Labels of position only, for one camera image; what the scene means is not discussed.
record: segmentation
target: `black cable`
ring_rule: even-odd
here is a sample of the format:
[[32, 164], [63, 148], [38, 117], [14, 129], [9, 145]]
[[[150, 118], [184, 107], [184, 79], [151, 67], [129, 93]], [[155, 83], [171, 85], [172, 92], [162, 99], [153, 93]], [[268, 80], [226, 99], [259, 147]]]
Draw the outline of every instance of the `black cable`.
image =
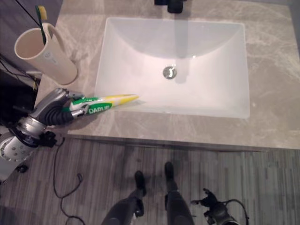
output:
[[246, 211], [246, 208], [245, 208], [244, 204], [240, 200], [230, 199], [230, 200], [222, 202], [222, 203], [224, 203], [225, 206], [227, 206], [229, 203], [232, 203], [232, 202], [236, 202], [236, 203], [238, 203], [238, 204], [240, 204], [242, 206], [242, 208], [244, 210], [245, 218], [246, 218], [246, 225], [249, 225], [249, 216], [247, 214], [247, 211]]
[[32, 80], [34, 81], [34, 83], [36, 84], [37, 91], [38, 91], [38, 83], [37, 83], [37, 81], [35, 80], [35, 78], [32, 78], [32, 76], [28, 75], [27, 73], [24, 73], [24, 74], [26, 74], [26, 75], [13, 73], [13, 72], [11, 72], [11, 71], [4, 65], [4, 63], [3, 63], [1, 60], [0, 60], [0, 63], [1, 63], [2, 66], [6, 69], [7, 72], [9, 72], [9, 73], [12, 74], [12, 75], [15, 75], [16, 78], [18, 79], [18, 81], [20, 81], [19, 76], [27, 77], [27, 78], [32, 79]]
[[57, 159], [57, 155], [58, 155], [58, 152], [60, 150], [60, 147], [63, 145], [63, 143], [65, 142], [65, 138], [62, 139], [62, 142], [58, 145], [58, 148], [56, 150], [56, 153], [55, 153], [55, 156], [54, 156], [54, 164], [53, 164], [53, 190], [54, 190], [54, 193], [56, 195], [56, 197], [58, 197], [60, 199], [60, 210], [62, 211], [62, 213], [67, 217], [67, 220], [65, 222], [65, 225], [67, 225], [68, 221], [70, 219], [78, 219], [83, 225], [85, 225], [85, 222], [78, 216], [74, 216], [74, 215], [69, 215], [66, 213], [66, 211], [63, 209], [62, 207], [62, 202], [64, 200], [64, 198], [68, 197], [69, 195], [73, 194], [79, 187], [80, 187], [80, 184], [82, 183], [83, 181], [83, 176], [78, 173], [77, 174], [77, 177], [78, 177], [78, 184], [76, 185], [75, 188], [73, 188], [70, 192], [64, 194], [64, 195], [59, 195], [57, 193], [57, 190], [56, 190], [56, 187], [55, 187], [55, 171], [56, 171], [56, 159]]
[[33, 19], [33, 21], [38, 25], [38, 27], [40, 27], [39, 23], [33, 18], [33, 16], [24, 8], [24, 6], [22, 6], [22, 4], [18, 1], [15, 0], [21, 7], [22, 9]]

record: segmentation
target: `countertop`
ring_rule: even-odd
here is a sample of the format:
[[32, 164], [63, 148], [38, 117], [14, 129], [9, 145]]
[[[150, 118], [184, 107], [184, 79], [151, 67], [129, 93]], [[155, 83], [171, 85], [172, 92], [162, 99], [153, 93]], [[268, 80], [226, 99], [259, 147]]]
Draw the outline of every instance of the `countertop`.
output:
[[[300, 149], [300, 60], [289, 8], [239, 0], [187, 0], [172, 15], [154, 0], [64, 0], [56, 28], [78, 78], [69, 90], [93, 96], [106, 18], [110, 16], [228, 21], [245, 24], [249, 70], [248, 119], [118, 112], [80, 118], [56, 132], [266, 148]], [[39, 102], [58, 85], [43, 75]]]

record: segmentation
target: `sink basin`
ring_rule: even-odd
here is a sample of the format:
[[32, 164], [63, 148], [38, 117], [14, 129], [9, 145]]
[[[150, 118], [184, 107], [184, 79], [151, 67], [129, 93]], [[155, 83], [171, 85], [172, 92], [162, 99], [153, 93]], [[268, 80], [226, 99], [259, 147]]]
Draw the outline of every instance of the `sink basin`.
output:
[[108, 18], [95, 95], [138, 94], [114, 110], [249, 117], [240, 23]]

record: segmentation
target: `shoe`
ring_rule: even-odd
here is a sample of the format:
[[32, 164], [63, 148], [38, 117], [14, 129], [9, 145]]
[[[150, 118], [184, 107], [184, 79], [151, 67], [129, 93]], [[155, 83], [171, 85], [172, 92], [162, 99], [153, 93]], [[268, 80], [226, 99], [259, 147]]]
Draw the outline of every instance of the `shoe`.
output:
[[144, 197], [147, 191], [146, 191], [144, 174], [141, 171], [135, 172], [135, 183], [136, 183], [136, 188], [142, 190], [142, 195]]
[[174, 167], [171, 162], [165, 163], [165, 178], [166, 178], [166, 180], [174, 179]]

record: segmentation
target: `wooden floor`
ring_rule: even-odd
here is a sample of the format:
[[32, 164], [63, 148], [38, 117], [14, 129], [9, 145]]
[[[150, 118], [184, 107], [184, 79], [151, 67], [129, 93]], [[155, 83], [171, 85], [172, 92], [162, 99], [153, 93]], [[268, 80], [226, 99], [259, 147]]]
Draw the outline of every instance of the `wooden floor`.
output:
[[[0, 186], [1, 225], [63, 225], [53, 193], [52, 174], [55, 149], [38, 150], [25, 174], [14, 173]], [[81, 216], [87, 225], [101, 224], [109, 208], [135, 187], [133, 174], [142, 170], [147, 178], [145, 215], [137, 225], [166, 224], [164, 210], [164, 163], [174, 163], [176, 180], [187, 202], [204, 197], [209, 188], [224, 201], [244, 202], [251, 225], [300, 224], [300, 151], [269, 153], [216, 153], [175, 149], [100, 144], [66, 139], [58, 160], [57, 187], [67, 192], [82, 173], [80, 188], [64, 201], [68, 213]], [[207, 224], [205, 208], [190, 206], [195, 224]], [[235, 203], [231, 214], [244, 223]], [[77, 221], [69, 224], [79, 225]]]

